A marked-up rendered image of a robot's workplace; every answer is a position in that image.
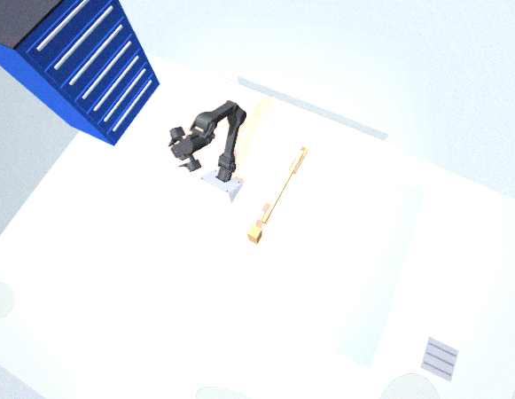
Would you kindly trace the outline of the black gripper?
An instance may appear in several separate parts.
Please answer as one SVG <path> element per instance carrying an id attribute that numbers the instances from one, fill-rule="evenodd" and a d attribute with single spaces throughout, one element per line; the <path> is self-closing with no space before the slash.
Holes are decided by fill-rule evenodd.
<path id="1" fill-rule="evenodd" d="M 170 133 L 170 136 L 171 136 L 171 141 L 168 144 L 168 147 L 170 147 L 171 145 L 175 144 L 178 141 L 181 141 L 183 139 L 183 136 L 185 136 L 185 134 L 186 134 L 186 132 L 184 131 L 183 127 L 173 128 L 173 129 L 171 129 L 169 131 L 169 133 Z M 189 153 L 187 155 L 189 160 L 190 160 L 189 162 L 186 162 L 184 164 L 178 165 L 178 167 L 186 167 L 190 172 L 201 168 L 201 164 L 199 162 L 199 159 L 195 160 L 193 155 L 192 155 L 195 152 L 196 151 L 194 151 L 192 153 Z"/>

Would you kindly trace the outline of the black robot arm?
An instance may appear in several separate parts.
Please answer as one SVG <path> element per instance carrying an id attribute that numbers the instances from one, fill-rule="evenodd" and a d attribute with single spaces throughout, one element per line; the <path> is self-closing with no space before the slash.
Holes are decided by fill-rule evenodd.
<path id="1" fill-rule="evenodd" d="M 229 129 L 224 152 L 218 159 L 217 167 L 220 168 L 216 176 L 217 179 L 224 183 L 231 180 L 231 173 L 234 173 L 236 170 L 234 149 L 239 126 L 246 119 L 246 111 L 240 108 L 237 103 L 227 100 L 223 105 L 217 107 L 212 112 L 199 113 L 188 129 L 191 134 L 185 135 L 180 142 L 172 145 L 170 148 L 177 159 L 181 161 L 187 159 L 189 153 L 197 151 L 212 142 L 215 138 L 214 130 L 217 128 L 217 123 L 226 116 Z M 203 130 L 196 129 L 195 127 Z"/>

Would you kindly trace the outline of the long tan wooden rail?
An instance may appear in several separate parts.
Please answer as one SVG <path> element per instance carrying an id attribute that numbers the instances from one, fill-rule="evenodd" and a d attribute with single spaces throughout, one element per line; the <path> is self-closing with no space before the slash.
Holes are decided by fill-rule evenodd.
<path id="1" fill-rule="evenodd" d="M 300 150 L 300 152 L 299 152 L 299 154 L 298 154 L 297 158 L 295 159 L 295 161 L 294 161 L 294 163 L 293 163 L 292 167 L 290 168 L 290 170 L 289 170 L 289 172 L 288 172 L 287 176 L 285 177 L 285 180 L 283 181 L 282 185 L 280 186 L 280 188 L 279 188 L 279 190 L 278 190 L 278 192 L 277 192 L 277 194 L 276 194 L 275 198 L 273 199 L 272 203 L 270 204 L 268 211 L 266 212 L 265 216 L 264 216 L 264 217 L 263 217 L 263 219 L 262 219 L 262 222 L 263 222 L 264 224 L 265 224 L 265 223 L 267 222 L 267 220 L 269 219 L 269 216 L 270 216 L 270 214 L 271 214 L 272 210 L 274 209 L 275 205 L 277 204 L 277 201 L 279 200 L 279 198 L 280 198 L 280 196 L 281 196 L 281 194 L 282 194 L 283 190 L 285 189 L 285 187 L 286 187 L 286 185 L 287 185 L 288 181 L 290 180 L 290 178 L 291 178 L 291 176 L 292 176 L 292 174 L 293 174 L 293 171 L 295 170 L 296 166 L 298 165 L 298 163 L 299 163 L 299 161 L 300 161 L 300 159 L 301 159 L 301 157 L 302 157 L 302 155 L 303 155 L 303 152 L 304 152 L 304 151 Z"/>

